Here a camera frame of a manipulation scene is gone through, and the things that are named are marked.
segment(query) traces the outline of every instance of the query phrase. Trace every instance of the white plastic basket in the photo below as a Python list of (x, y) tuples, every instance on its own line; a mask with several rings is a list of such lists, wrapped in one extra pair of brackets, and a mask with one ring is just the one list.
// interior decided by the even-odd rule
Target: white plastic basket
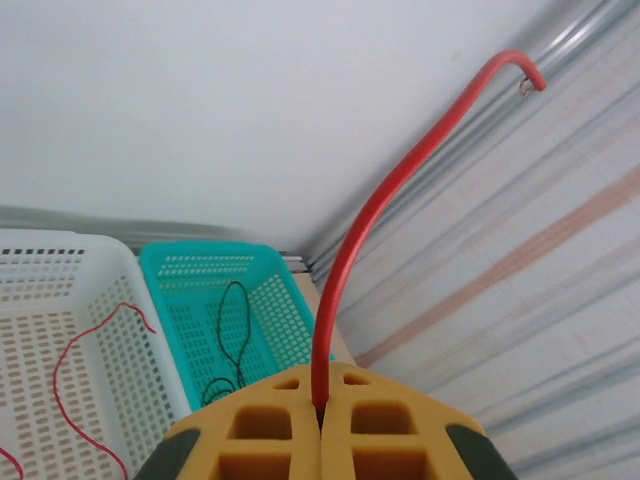
[[(137, 472), (189, 404), (135, 257), (122, 243), (70, 232), (0, 230), (0, 446), (27, 480), (120, 479), (118, 465), (80, 438), (53, 397), (56, 361), (72, 336), (127, 301), (74, 346), (59, 372), (77, 425)], [(0, 478), (17, 472), (0, 456)]]

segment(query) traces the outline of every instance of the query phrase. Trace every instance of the black wire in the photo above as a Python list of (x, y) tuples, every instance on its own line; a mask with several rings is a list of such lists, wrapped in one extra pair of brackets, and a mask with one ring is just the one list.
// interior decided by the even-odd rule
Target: black wire
[[(226, 391), (231, 391), (231, 392), (234, 392), (236, 390), (236, 386), (228, 378), (225, 378), (225, 377), (212, 378), (211, 380), (209, 380), (209, 383), (207, 383), (207, 385), (204, 387), (204, 390), (202, 390), (202, 399), (200, 401), (202, 406), (209, 405), (212, 402), (211, 398), (209, 399), (209, 401), (206, 401), (207, 392), (209, 391), (209, 388), (211, 387), (211, 385), (213, 385), (216, 382), (227, 382), (229, 384), (229, 386), (231, 387), (231, 390), (227, 389), (227, 390), (220, 390), (220, 391), (225, 391), (225, 392)], [(214, 392), (212, 397), (216, 397), (219, 393), (220, 392)]]
[[(240, 347), (240, 351), (238, 352), (237, 359), (234, 359), (231, 356), (231, 354), (225, 348), (224, 343), (222, 343), (222, 328), (220, 326), (222, 322), (222, 310), (224, 308), (224, 302), (227, 299), (227, 295), (231, 290), (231, 287), (233, 287), (234, 285), (242, 289), (242, 292), (244, 293), (244, 301), (246, 306), (245, 312), (246, 312), (246, 321), (247, 321), (247, 337), (244, 339), (244, 342)], [(202, 406), (209, 405), (211, 402), (214, 401), (214, 399), (216, 399), (219, 395), (223, 393), (233, 393), (237, 389), (244, 388), (246, 386), (244, 374), (242, 373), (241, 363), (242, 363), (242, 357), (244, 356), (247, 346), (249, 345), (249, 341), (251, 340), (251, 307), (249, 305), (249, 292), (247, 292), (247, 289), (245, 288), (245, 286), (242, 283), (238, 282), (237, 280), (230, 282), (224, 289), (224, 292), (222, 293), (222, 298), (220, 299), (220, 303), (218, 305), (218, 314), (216, 315), (216, 337), (218, 339), (218, 344), (220, 345), (220, 350), (222, 351), (224, 356), (227, 357), (227, 359), (236, 368), (236, 382), (238, 387), (236, 388), (233, 382), (225, 377), (216, 377), (211, 379), (209, 383), (207, 383), (207, 385), (205, 386), (204, 390), (202, 391), (202, 399), (201, 399)], [(209, 388), (216, 382), (226, 382), (229, 384), (231, 389), (223, 389), (223, 390), (216, 391), (207, 399), (206, 395), (207, 395), (207, 392), (209, 391)]]

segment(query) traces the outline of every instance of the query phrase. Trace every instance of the plastic basket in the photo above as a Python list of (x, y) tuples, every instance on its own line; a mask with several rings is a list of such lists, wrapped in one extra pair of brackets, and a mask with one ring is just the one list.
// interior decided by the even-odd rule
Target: plastic basket
[[(118, 465), (63, 420), (52, 373), (72, 336), (121, 301), (128, 309), (69, 352), (59, 391), (71, 418), (136, 472), (169, 426), (190, 413), (136, 259), (107, 237), (0, 230), (0, 446), (26, 479), (120, 479)], [(0, 456), (0, 478), (17, 478)]]
[[(219, 303), (231, 281), (242, 283), (249, 293), (251, 337), (241, 363), (246, 384), (309, 363), (313, 316), (272, 248), (156, 243), (142, 250), (140, 264), (193, 410), (202, 407), (203, 392), (213, 378), (236, 379), (236, 368), (222, 354), (216, 336)], [(220, 330), (225, 348), (237, 358), (247, 334), (239, 288), (225, 299)]]

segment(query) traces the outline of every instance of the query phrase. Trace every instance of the thin red wire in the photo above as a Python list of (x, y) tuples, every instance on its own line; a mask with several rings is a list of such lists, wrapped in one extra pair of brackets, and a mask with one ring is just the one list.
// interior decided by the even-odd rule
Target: thin red wire
[(524, 53), (517, 50), (507, 50), (495, 55), (471, 80), (447, 113), (438, 120), (422, 140), (411, 149), (382, 181), (364, 207), (362, 207), (362, 210), (360, 210), (342, 242), (320, 299), (313, 335), (311, 396), (320, 422), (324, 417), (324, 409), (329, 400), (331, 334), (336, 321), (340, 299), (360, 248), (376, 220), (394, 195), (429, 159), (433, 151), (471, 108), (498, 70), (507, 63), (518, 65), (537, 90), (544, 90), (546, 82), (542, 74)]
[(156, 333), (156, 331), (147, 322), (147, 318), (145, 317), (144, 312), (139, 307), (136, 307), (135, 305), (132, 305), (132, 304), (127, 303), (127, 302), (120, 302), (116, 306), (116, 308), (114, 308), (113, 311), (102, 322), (100, 322), (95, 327), (92, 327), (89, 330), (86, 330), (85, 332), (82, 332), (81, 334), (76, 335), (75, 337), (73, 337), (69, 341), (69, 343), (65, 347), (64, 351), (62, 352), (62, 355), (60, 355), (60, 358), (58, 359), (58, 363), (56, 363), (56, 366), (53, 369), (53, 396), (56, 399), (56, 403), (58, 404), (58, 408), (60, 408), (60, 413), (62, 413), (62, 416), (64, 417), (66, 422), (71, 426), (71, 428), (73, 428), (78, 435), (80, 435), (82, 438), (84, 438), (91, 445), (93, 445), (97, 449), (102, 450), (103, 452), (105, 452), (108, 455), (110, 455), (111, 458), (113, 458), (118, 463), (120, 468), (122, 469), (122, 473), (124, 474), (124, 480), (128, 480), (129, 474), (127, 473), (127, 467), (124, 465), (124, 462), (120, 459), (120, 457), (118, 457), (115, 453), (113, 453), (109, 448), (105, 447), (101, 443), (96, 442), (89, 435), (87, 435), (82, 430), (80, 430), (80, 427), (78, 427), (73, 422), (73, 420), (69, 417), (69, 415), (67, 414), (67, 411), (65, 410), (64, 405), (62, 405), (62, 401), (60, 400), (60, 395), (58, 394), (58, 370), (60, 369), (60, 365), (62, 365), (62, 361), (64, 360), (64, 357), (67, 355), (67, 353), (69, 353), (69, 350), (71, 349), (73, 344), (75, 342), (77, 342), (78, 340), (80, 340), (85, 335), (88, 335), (91, 332), (95, 332), (96, 330), (104, 327), (107, 324), (107, 322), (109, 320), (111, 320), (115, 316), (115, 314), (118, 312), (120, 307), (127, 307), (127, 308), (130, 308), (131, 310), (135, 311), (138, 315), (140, 315), (140, 318), (142, 319), (142, 323), (144, 323), (144, 326), (146, 327), (146, 329), (149, 330), (151, 333)]
[(16, 457), (11, 455), (9, 452), (7, 452), (2, 447), (0, 447), (0, 454), (2, 454), (7, 460), (9, 460), (11, 463), (13, 463), (13, 466), (16, 467), (16, 470), (18, 470), (18, 479), (19, 480), (23, 480), (24, 479), (24, 470), (22, 470), (22, 465), (20, 465), (20, 462), (18, 462)]

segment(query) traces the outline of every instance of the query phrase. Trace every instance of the teal plastic basket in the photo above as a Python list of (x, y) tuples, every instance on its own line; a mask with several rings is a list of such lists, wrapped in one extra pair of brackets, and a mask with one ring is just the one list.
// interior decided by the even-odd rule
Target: teal plastic basket
[[(192, 410), (224, 382), (236, 384), (236, 367), (220, 350), (216, 320), (232, 281), (249, 294), (251, 335), (242, 357), (247, 385), (309, 363), (314, 320), (278, 252), (263, 245), (228, 242), (155, 243), (140, 265), (174, 356)], [(231, 288), (220, 319), (220, 338), (235, 359), (247, 336), (242, 290)]]

